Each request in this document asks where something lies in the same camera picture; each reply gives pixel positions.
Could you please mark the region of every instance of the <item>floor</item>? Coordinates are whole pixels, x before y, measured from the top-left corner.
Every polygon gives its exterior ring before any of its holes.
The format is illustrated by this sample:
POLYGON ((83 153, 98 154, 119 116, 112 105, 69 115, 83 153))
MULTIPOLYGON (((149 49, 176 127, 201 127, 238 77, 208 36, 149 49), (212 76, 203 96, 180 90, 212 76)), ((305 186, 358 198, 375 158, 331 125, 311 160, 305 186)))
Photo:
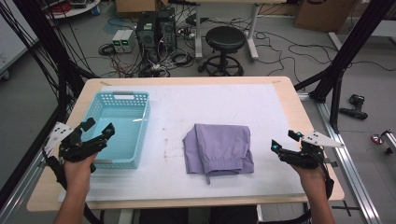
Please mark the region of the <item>floor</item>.
MULTIPOLYGON (((117 27, 109 24, 110 18, 117 17, 114 6, 101 5, 101 15, 93 16, 85 13, 70 20, 70 24, 78 42, 87 58, 90 68, 98 76, 116 78, 110 73, 114 69, 108 59, 98 58, 98 49, 109 43, 116 33, 117 27)), ((122 26, 133 26, 129 20, 112 20, 122 26)), ((215 23, 204 23, 204 33, 215 23)), ((70 28, 65 21, 60 26, 64 35, 72 39, 70 28)), ((346 21, 340 32, 340 39, 347 36, 350 21, 346 21)), ((255 43, 258 46, 260 59, 252 61, 248 57, 248 48, 243 47, 234 57, 244 66, 244 76, 287 76, 296 84, 325 69, 330 64, 336 51, 332 41, 325 33, 297 29, 293 27, 292 17, 261 17, 258 19, 255 43), (307 48, 304 45, 327 46, 329 56, 324 48, 307 48)), ((180 38, 178 47, 193 55, 193 50, 184 47, 185 42, 180 38)), ((211 48, 204 45, 203 54, 208 58, 211 48)), ((133 54, 122 55, 124 62, 134 62, 133 54)), ((370 137, 375 133, 396 127, 394 104, 396 93, 396 46, 386 37, 371 37, 355 58, 352 66, 345 72, 340 107, 352 108, 348 102, 352 94, 365 97, 362 111, 368 114, 368 119, 358 120, 339 115, 339 130, 346 143, 347 149, 356 165, 361 179, 369 192, 382 223, 396 223, 396 157, 385 154, 386 144, 375 145, 370 137)), ((198 73, 200 62, 194 61, 190 67, 178 68, 171 71, 171 77, 201 77, 206 74, 198 73)), ((10 68, 11 78, 0 82, 0 186, 3 187, 21 157, 34 141, 35 137, 47 121, 56 106, 56 99, 50 90, 46 79, 29 54, 24 54, 10 68)), ((310 92, 316 84, 306 87, 310 92)), ((330 106, 331 95, 327 99, 330 106)), ((326 133, 323 121, 319 116, 316 104, 312 101, 303 102, 306 113, 316 130, 326 133)), ((337 161, 332 148, 327 148, 328 156, 337 161)), ((365 218, 359 209, 359 204, 342 167, 335 168, 337 177, 341 181, 346 197, 343 202, 332 202, 333 214, 337 223, 365 223, 365 218)), ((35 223, 51 223, 54 213, 30 213, 26 211, 26 202, 22 202, 15 216, 8 223, 26 223, 34 220, 35 223)), ((300 203, 263 204, 264 220, 281 220, 297 217, 303 212, 300 203)), ((204 223, 203 209, 191 211, 191 223, 204 223)), ((117 222, 119 211, 107 211, 106 223, 117 222)))

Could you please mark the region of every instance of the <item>human arm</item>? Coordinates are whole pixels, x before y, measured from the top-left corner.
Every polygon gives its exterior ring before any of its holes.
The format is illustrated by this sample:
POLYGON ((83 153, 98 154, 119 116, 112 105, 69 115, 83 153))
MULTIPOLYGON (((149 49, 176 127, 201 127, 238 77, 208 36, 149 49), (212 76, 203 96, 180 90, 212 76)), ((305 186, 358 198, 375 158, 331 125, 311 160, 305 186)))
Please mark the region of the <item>human arm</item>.
POLYGON ((325 174, 320 169, 304 169, 291 166, 300 176, 301 184, 311 208, 312 223, 333 224, 332 210, 326 196, 325 174))
POLYGON ((55 224, 82 223, 85 198, 90 191, 91 163, 97 154, 84 161, 64 162, 67 191, 61 209, 55 218, 55 224))

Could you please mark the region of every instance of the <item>light blue basket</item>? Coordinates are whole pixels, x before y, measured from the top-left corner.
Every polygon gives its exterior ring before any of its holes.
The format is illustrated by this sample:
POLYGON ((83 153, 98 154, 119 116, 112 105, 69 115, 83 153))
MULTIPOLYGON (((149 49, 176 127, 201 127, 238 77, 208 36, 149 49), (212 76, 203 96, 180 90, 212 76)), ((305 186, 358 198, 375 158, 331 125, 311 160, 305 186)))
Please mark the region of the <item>light blue basket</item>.
POLYGON ((94 164, 104 169, 136 169, 149 122, 149 93, 142 91, 99 91, 95 94, 84 120, 96 124, 81 136, 88 141, 102 133, 111 122, 116 133, 99 152, 94 164))

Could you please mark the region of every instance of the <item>purple cloth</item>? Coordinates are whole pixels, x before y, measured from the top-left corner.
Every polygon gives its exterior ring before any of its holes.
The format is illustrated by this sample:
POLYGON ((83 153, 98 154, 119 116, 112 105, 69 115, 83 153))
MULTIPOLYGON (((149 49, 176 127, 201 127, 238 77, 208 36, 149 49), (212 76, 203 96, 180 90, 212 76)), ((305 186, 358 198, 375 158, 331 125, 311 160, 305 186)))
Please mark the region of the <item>purple cloth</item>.
POLYGON ((209 178, 254 172, 247 126, 195 124, 183 142, 188 174, 209 178))

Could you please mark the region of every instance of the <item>round stool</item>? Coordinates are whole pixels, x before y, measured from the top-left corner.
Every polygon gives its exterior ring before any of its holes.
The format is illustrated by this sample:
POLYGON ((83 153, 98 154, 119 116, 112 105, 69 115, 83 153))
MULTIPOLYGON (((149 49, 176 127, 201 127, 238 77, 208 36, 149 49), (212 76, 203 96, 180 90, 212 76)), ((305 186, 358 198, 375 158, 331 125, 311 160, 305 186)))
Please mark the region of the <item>round stool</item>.
POLYGON ((213 56, 198 67, 198 72, 206 72, 212 77, 238 77, 244 75, 241 64, 227 54, 236 53, 246 42, 242 31, 229 27, 219 26, 209 30, 206 34, 207 44, 220 55, 213 56))

